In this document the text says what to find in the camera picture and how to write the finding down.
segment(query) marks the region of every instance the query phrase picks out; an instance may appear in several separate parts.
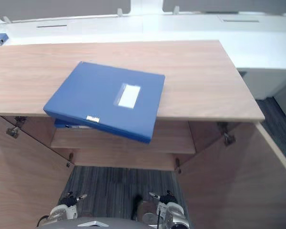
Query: metal hinge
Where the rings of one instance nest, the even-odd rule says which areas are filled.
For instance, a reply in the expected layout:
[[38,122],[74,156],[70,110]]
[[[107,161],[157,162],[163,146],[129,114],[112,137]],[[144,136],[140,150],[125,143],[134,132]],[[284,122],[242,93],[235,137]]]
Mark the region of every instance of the metal hinge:
[[177,170],[178,174],[181,174],[179,158],[176,158],[175,163],[176,163],[176,170]]
[[16,116],[14,118],[16,124],[15,127],[13,128],[8,128],[6,130],[6,134],[8,134],[9,136],[12,136],[13,138],[17,138],[19,136],[18,134],[18,130],[21,129],[21,127],[23,126],[23,124],[25,123],[25,121],[27,120],[27,117],[24,116]]
[[226,146],[229,146],[233,144],[234,142],[236,142],[235,136],[228,134],[228,123],[227,122],[218,122],[217,126],[220,132],[222,133],[222,135],[224,136],[224,143]]
[[74,156],[74,154],[73,153],[70,153],[69,154],[69,160],[68,160],[68,162],[67,162],[67,164],[66,164],[66,167],[70,167],[70,165],[71,165],[71,162],[72,162],[72,159],[73,159],[73,156]]

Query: wooden cabinet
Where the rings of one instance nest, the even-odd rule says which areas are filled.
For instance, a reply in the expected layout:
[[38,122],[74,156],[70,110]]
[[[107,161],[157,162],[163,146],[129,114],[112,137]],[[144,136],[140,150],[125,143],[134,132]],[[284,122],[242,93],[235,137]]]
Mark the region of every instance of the wooden cabinet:
[[260,124],[240,124],[181,166],[179,184],[199,229],[286,228],[286,158]]
[[0,228],[32,229],[56,206],[74,165],[22,131],[7,135],[11,127],[0,117]]
[[[55,129],[42,108],[79,61],[165,74],[149,145],[95,129]],[[286,228],[286,159],[217,41],[0,47],[0,115],[0,175],[18,169],[23,179],[17,182],[25,187],[26,179],[34,181],[26,186],[32,190],[26,209],[35,208],[33,197],[51,209],[70,174],[62,157],[73,153],[75,165],[176,170],[195,228]],[[14,116],[27,116],[17,139],[5,134]],[[217,126],[222,121],[236,139],[229,146]],[[39,184],[53,185],[53,195],[39,191]],[[8,183],[1,186],[13,194]],[[13,200],[1,193],[0,199],[5,213]],[[26,209],[32,221],[47,213]]]

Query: black cable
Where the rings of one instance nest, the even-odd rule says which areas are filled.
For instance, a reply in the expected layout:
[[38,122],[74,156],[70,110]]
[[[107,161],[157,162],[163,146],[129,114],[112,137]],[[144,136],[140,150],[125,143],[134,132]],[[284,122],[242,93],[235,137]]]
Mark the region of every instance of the black cable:
[[39,226],[40,221],[42,221],[43,219],[46,219],[47,217],[49,217],[49,216],[43,216],[43,217],[41,217],[41,218],[38,220],[38,223],[37,223],[37,226],[36,226],[36,227]]
[[159,214],[158,214],[158,221],[157,221],[157,229],[159,229],[159,223],[160,223],[160,213],[161,213],[161,211],[160,211],[160,209],[159,209]]

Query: open cabinet door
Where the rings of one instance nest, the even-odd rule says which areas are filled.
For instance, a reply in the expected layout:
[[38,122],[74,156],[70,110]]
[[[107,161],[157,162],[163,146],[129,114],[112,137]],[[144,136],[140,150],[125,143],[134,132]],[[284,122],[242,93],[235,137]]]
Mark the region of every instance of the open cabinet door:
[[196,229],[286,228],[286,159],[260,124],[216,141],[181,166],[178,181]]
[[57,205],[73,165],[0,117],[0,229],[36,227]]

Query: robotic claw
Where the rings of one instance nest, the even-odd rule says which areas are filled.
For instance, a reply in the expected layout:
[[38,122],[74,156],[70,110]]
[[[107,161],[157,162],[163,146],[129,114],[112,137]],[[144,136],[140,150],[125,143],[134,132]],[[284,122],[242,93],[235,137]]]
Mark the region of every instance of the robotic claw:
[[77,218],[76,204],[87,195],[77,198],[72,192],[63,198],[59,205],[52,209],[49,216],[42,217],[37,224],[40,229],[78,229],[79,227],[106,227],[107,229],[189,229],[189,222],[184,216],[183,208],[177,203],[174,195],[159,196],[153,192],[149,195],[158,201],[157,206],[152,201],[136,198],[132,219],[118,218]]

